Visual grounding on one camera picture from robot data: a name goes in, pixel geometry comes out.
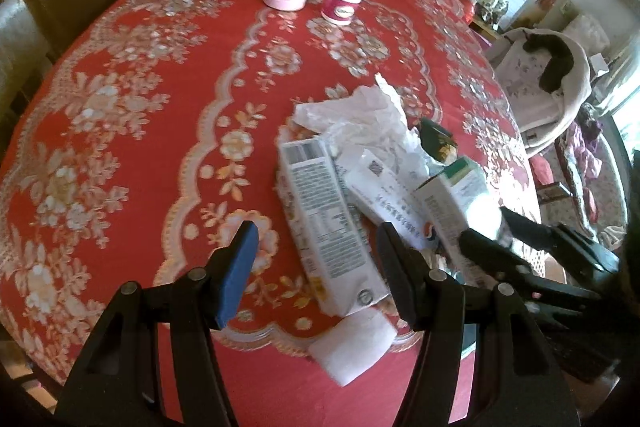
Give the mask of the white tissue wad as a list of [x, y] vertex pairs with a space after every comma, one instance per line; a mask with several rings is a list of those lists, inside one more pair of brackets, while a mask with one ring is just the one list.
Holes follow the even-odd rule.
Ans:
[[396, 335], [381, 311], [367, 308], [314, 340], [308, 353], [335, 384], [346, 387], [384, 357]]

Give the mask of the white milk carton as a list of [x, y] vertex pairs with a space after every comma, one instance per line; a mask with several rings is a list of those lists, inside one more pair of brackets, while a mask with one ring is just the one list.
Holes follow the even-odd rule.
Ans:
[[323, 313], [348, 317], [388, 296], [362, 226], [347, 204], [321, 140], [279, 146], [277, 192], [308, 284]]

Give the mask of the beige coat on chair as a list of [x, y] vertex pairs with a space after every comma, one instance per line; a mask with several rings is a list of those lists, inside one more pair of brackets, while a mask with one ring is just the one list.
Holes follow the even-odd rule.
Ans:
[[591, 94], [588, 56], [560, 32], [516, 28], [500, 36], [485, 57], [508, 99], [529, 157], [570, 127]]

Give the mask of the green white carton box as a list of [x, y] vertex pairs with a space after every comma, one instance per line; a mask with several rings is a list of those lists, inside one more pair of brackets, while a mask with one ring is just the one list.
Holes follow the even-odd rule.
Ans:
[[480, 165], [469, 157], [459, 157], [421, 184], [414, 195], [465, 283], [480, 288], [494, 286], [495, 281], [466, 259], [459, 246], [460, 235], [469, 229], [488, 239], [500, 235], [502, 214]]

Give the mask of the white medicine box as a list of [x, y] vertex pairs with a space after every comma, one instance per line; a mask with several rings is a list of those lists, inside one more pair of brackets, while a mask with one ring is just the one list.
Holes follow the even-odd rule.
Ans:
[[374, 225], [388, 222], [400, 238], [417, 251], [434, 251], [439, 239], [420, 202], [392, 169], [370, 150], [347, 147], [335, 168], [347, 197]]

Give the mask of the dark green biscuit packet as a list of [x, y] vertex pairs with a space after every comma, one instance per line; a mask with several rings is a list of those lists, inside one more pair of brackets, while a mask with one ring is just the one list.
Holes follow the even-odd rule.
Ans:
[[428, 155], [445, 165], [457, 159], [458, 144], [447, 129], [423, 117], [418, 130], [422, 148]]

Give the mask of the red floral tablecloth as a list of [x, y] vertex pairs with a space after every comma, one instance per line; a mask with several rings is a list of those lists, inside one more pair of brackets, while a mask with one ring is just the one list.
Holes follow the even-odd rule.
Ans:
[[119, 0], [66, 52], [1, 167], [1, 322], [58, 383], [122, 283], [172, 281], [259, 232], [235, 319], [216, 335], [243, 426], [388, 426], [418, 354], [393, 351], [346, 387], [308, 358], [328, 331], [274, 186], [300, 103], [382, 75], [411, 124], [436, 120], [503, 205], [540, 215], [509, 105], [461, 0], [361, 0], [349, 25], [262, 0]]

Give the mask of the white plastic wrapper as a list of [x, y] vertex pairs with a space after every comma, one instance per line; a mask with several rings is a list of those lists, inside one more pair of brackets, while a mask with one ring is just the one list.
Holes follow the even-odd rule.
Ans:
[[382, 75], [374, 80], [346, 98], [297, 105], [295, 124], [318, 135], [334, 159], [368, 150], [402, 181], [422, 182], [438, 173], [442, 165], [423, 150], [418, 130], [409, 127], [399, 94]]

